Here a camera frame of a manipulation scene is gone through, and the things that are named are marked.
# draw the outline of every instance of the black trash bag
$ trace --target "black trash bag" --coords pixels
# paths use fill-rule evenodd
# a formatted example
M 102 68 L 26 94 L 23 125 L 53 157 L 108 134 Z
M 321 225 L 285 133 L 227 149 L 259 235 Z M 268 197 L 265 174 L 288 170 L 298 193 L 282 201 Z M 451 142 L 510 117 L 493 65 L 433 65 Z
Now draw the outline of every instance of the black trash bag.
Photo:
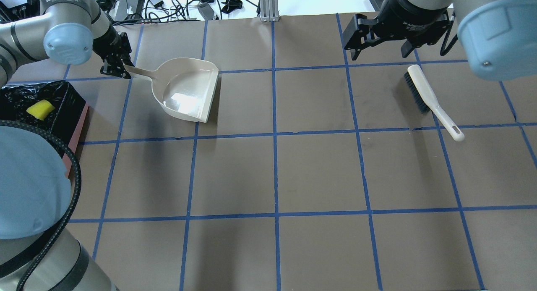
M 35 103 L 47 100 L 54 106 L 44 120 L 26 110 Z M 61 80 L 46 83 L 4 86 L 0 89 L 0 119 L 26 123 L 59 137 L 69 145 L 86 105 L 71 83 Z M 63 151 L 53 146 L 58 152 Z

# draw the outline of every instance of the yellow sponge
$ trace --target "yellow sponge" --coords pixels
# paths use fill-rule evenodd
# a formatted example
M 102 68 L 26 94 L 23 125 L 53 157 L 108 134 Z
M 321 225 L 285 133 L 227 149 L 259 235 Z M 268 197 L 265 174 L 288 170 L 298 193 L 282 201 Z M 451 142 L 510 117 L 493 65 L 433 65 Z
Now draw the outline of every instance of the yellow sponge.
M 41 100 L 30 106 L 26 111 L 37 119 L 44 120 L 51 111 L 54 111 L 54 109 L 55 107 L 50 102 Z

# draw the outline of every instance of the dustpan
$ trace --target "dustpan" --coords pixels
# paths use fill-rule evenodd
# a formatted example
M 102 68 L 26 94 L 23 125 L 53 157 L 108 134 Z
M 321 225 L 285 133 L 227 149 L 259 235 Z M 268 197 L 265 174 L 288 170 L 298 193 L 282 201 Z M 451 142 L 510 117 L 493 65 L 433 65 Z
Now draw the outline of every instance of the dustpan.
M 168 115 L 187 121 L 207 122 L 219 73 L 213 63 L 174 58 L 155 71 L 127 65 L 125 69 L 133 76 L 151 80 L 153 97 Z

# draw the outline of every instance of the dustpan handle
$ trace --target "dustpan handle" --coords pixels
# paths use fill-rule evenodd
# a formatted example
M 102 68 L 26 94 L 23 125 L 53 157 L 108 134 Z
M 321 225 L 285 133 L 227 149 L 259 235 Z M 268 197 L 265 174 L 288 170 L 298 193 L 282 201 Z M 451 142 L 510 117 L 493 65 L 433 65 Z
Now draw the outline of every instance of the dustpan handle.
M 146 69 L 141 69 L 141 68 L 129 66 L 129 65 L 125 65 L 125 70 L 128 71 L 129 73 L 133 73 L 134 75 L 145 76 L 151 79 L 156 78 L 155 71 L 148 71 Z

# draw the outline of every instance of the blue cap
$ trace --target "blue cap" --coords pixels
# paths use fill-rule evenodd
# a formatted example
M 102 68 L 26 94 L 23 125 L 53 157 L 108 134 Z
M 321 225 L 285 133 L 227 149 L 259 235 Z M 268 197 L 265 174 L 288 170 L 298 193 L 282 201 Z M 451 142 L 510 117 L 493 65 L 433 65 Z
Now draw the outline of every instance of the blue cap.
M 62 23 L 49 29 L 43 46 L 50 59 L 65 65 L 80 65 L 91 57 L 94 37 L 79 23 Z
M 482 79 L 537 73 L 537 0 L 496 0 L 480 6 L 461 21 L 458 36 L 472 71 Z
M 65 164 L 33 132 L 0 126 L 0 142 L 0 239 L 39 234 L 69 206 Z

